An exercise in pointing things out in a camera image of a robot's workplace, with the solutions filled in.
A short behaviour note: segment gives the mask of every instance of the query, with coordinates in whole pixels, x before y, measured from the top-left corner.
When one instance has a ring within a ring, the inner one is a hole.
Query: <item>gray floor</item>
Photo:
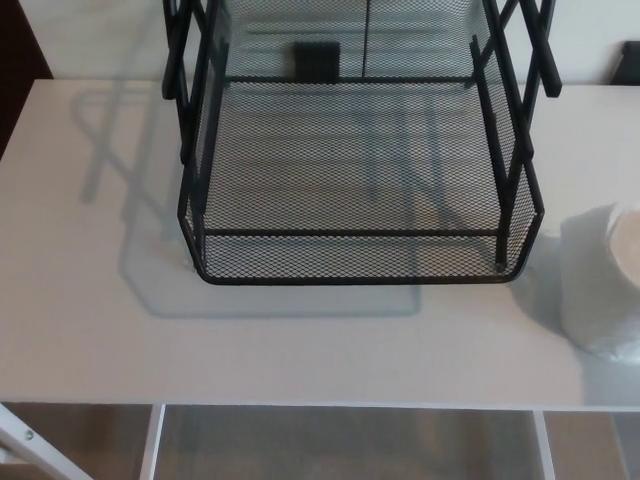
[[[148,407],[9,407],[96,480],[137,480]],[[547,423],[558,480],[626,478],[609,415],[548,414]],[[636,440],[633,434],[640,432],[640,416],[623,423],[630,440],[622,450],[632,454],[640,448],[640,436]],[[0,467],[0,480],[45,478],[33,467]],[[282,407],[169,407],[156,475],[157,480],[540,478],[527,413]]]

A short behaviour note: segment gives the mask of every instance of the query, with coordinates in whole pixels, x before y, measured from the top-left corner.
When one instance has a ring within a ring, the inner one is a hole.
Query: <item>metal mesh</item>
[[[495,228],[475,88],[231,84],[205,223],[212,229]]]
[[[216,100],[222,80],[209,72],[195,148],[198,175],[210,177],[189,192],[192,202],[206,198],[206,280],[444,283],[515,273],[536,218],[534,177],[520,177],[499,271],[502,210],[469,47],[474,35],[480,49],[489,40],[479,0],[235,0],[225,9],[227,78]],[[292,78],[299,41],[340,43],[337,84]],[[484,74],[508,173],[516,135],[495,54]],[[221,106],[213,123],[212,105]]]

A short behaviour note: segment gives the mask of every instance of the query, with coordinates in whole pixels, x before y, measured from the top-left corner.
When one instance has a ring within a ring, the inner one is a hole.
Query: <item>desk leg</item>
[[[75,463],[2,404],[0,404],[0,442],[11,450],[12,456],[35,465],[55,480],[92,480]]]
[[[533,424],[538,439],[542,478],[544,480],[556,480],[556,474],[553,469],[553,458],[551,457],[551,446],[549,445],[549,435],[547,435],[547,425],[544,421],[544,412],[533,412]]]
[[[144,447],[140,480],[153,480],[156,473],[158,450],[160,449],[160,437],[162,436],[162,424],[164,422],[165,405],[154,405],[149,418],[149,430],[147,442]]]

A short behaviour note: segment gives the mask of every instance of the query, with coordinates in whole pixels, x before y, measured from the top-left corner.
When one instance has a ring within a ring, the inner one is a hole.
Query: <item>black metal frame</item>
[[[368,21],[371,0],[367,2],[365,43],[368,38]],[[549,43],[548,31],[551,26],[555,0],[542,0],[541,11],[538,12],[535,0],[508,0],[502,12],[498,11],[496,0],[481,0],[489,27],[490,38],[481,51],[478,39],[474,36],[470,44],[473,60],[473,73],[469,77],[366,77],[367,49],[363,55],[362,76],[341,77],[338,83],[455,83],[465,86],[476,85],[484,119],[486,140],[489,147],[490,161],[495,180],[498,202],[500,205],[500,221],[496,229],[481,230],[332,230],[332,229],[208,229],[203,223],[204,210],[207,203],[208,187],[211,176],[211,162],[205,162],[198,171],[196,166],[195,143],[198,128],[202,119],[201,105],[204,102],[205,88],[212,69],[215,74],[213,92],[210,98],[212,107],[208,123],[204,126],[208,133],[204,142],[204,158],[213,158],[216,145],[216,134],[219,121],[221,99],[225,85],[235,83],[304,83],[292,78],[283,77],[251,77],[226,76],[226,63],[229,52],[228,39],[225,38],[224,21],[225,5],[223,0],[209,0],[206,11],[200,0],[163,0],[166,20],[169,56],[162,82],[162,93],[165,99],[175,100],[182,135],[180,158],[185,165],[182,181],[178,218],[184,233],[190,254],[199,275],[207,282],[232,285],[349,285],[349,284],[443,284],[443,283],[499,283],[514,279],[522,269],[544,215],[542,198],[533,172],[533,144],[529,135],[529,125],[535,109],[540,82],[542,81],[547,96],[557,97],[562,84],[558,75]],[[527,78],[524,101],[522,100],[507,47],[504,28],[508,24],[517,4],[520,4],[525,23],[533,47],[529,74]],[[192,17],[201,32],[200,50],[193,88],[189,95],[185,66],[184,50]],[[495,53],[498,67],[504,81],[504,91],[509,114],[515,132],[515,147],[512,152],[503,152],[500,145],[496,115],[493,111],[491,96],[485,67]],[[508,171],[504,157],[510,155]],[[535,217],[529,227],[522,245],[516,265],[510,273],[504,274],[507,267],[507,243],[510,224],[516,202],[516,193],[522,170],[529,182],[533,198]],[[203,262],[205,258],[208,235],[219,237],[495,237],[496,275],[490,276],[433,276],[433,277],[311,277],[311,278],[220,278],[211,277]]]

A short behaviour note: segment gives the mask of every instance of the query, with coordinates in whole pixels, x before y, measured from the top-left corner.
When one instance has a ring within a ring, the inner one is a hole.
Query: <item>black object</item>
[[[640,42],[625,42],[611,85],[640,86]]]
[[[523,105],[504,35],[516,1],[164,0],[185,164],[178,217],[216,284],[504,282],[544,213],[529,123],[560,93],[553,0],[519,0]],[[202,34],[194,87],[182,54]],[[296,72],[287,73],[293,51]]]
[[[337,83],[340,76],[338,42],[296,42],[293,45],[296,80],[310,83]]]

